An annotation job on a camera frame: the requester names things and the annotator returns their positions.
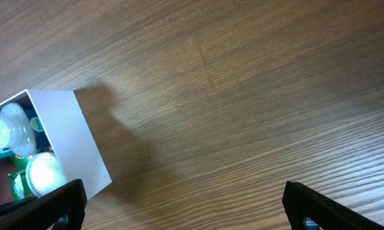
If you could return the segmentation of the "clear spray bottle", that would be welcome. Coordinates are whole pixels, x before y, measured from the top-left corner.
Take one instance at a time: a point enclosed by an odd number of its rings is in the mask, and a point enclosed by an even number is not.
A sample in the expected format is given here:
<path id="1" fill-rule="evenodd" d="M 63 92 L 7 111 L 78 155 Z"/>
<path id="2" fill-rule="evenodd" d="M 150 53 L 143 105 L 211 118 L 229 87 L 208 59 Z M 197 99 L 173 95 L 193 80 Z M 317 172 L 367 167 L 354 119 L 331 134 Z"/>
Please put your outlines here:
<path id="1" fill-rule="evenodd" d="M 22 157 L 37 150 L 34 130 L 24 109 L 17 103 L 9 103 L 0 111 L 0 149 L 3 148 Z"/>

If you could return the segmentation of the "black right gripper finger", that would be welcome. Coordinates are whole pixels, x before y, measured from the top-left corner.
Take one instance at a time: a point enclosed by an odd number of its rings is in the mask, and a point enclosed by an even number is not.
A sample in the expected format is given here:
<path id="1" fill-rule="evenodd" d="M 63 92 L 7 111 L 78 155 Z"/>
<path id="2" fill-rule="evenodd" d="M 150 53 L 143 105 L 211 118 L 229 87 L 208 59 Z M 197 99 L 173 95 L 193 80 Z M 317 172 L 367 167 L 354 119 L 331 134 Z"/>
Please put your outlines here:
<path id="1" fill-rule="evenodd" d="M 292 229 L 384 230 L 384 226 L 299 182 L 286 182 L 282 204 Z"/>

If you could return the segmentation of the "green soap box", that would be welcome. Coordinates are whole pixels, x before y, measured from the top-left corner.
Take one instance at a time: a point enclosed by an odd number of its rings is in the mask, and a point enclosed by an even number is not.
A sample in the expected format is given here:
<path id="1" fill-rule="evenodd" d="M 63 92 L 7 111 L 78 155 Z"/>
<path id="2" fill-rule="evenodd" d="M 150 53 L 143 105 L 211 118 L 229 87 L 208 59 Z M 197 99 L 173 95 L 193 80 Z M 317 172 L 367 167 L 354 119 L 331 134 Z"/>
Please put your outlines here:
<path id="1" fill-rule="evenodd" d="M 10 173 L 8 175 L 8 181 L 14 201 L 21 200 L 33 195 L 26 180 L 26 168 L 32 157 L 32 155 L 28 157 L 20 157 L 18 155 L 10 157 L 13 165 L 16 168 L 16 172 Z"/>

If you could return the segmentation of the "white pink-lined box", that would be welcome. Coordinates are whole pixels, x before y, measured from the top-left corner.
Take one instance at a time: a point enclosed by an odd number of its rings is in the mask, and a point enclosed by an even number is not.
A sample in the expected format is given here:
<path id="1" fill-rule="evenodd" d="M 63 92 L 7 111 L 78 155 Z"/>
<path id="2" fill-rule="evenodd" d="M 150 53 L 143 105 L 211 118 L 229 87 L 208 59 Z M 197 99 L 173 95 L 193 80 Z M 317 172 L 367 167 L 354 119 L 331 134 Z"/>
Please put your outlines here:
<path id="1" fill-rule="evenodd" d="M 73 91 L 25 89 L 0 103 L 31 104 L 68 181 L 81 179 L 91 199 L 112 179 Z"/>

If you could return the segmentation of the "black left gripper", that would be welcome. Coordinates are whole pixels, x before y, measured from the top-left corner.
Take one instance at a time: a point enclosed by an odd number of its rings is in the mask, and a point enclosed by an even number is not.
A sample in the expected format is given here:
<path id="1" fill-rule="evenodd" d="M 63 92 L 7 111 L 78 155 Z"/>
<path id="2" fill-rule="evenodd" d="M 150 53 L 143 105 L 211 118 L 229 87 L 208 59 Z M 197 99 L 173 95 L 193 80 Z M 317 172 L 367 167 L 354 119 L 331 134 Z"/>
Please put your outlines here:
<path id="1" fill-rule="evenodd" d="M 86 204 L 83 182 L 75 179 L 42 197 L 0 204 L 0 229 L 80 229 Z"/>

